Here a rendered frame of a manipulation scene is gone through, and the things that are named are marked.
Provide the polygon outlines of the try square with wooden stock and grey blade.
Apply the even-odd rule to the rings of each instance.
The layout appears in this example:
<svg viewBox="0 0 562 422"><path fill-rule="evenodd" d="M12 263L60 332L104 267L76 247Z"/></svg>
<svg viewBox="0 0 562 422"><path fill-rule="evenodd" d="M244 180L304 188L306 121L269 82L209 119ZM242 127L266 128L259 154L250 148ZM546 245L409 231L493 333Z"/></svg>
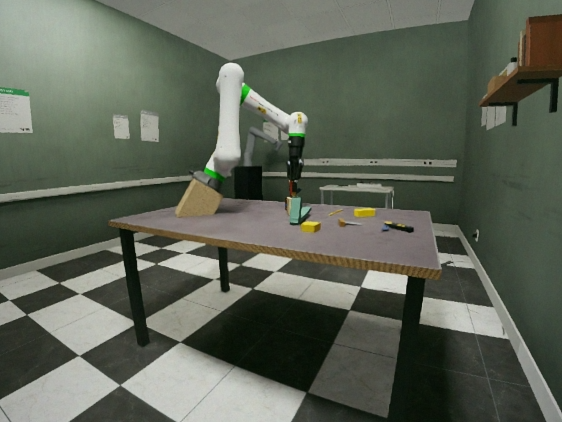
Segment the try square with wooden stock and grey blade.
<svg viewBox="0 0 562 422"><path fill-rule="evenodd" d="M345 223L347 223L347 224L356 224L356 225L362 225L361 223L355 223L355 222L346 222L346 221L344 221L344 219L339 219L339 222L338 222L338 223L339 223L339 226L340 226L340 227L345 227Z"/></svg>

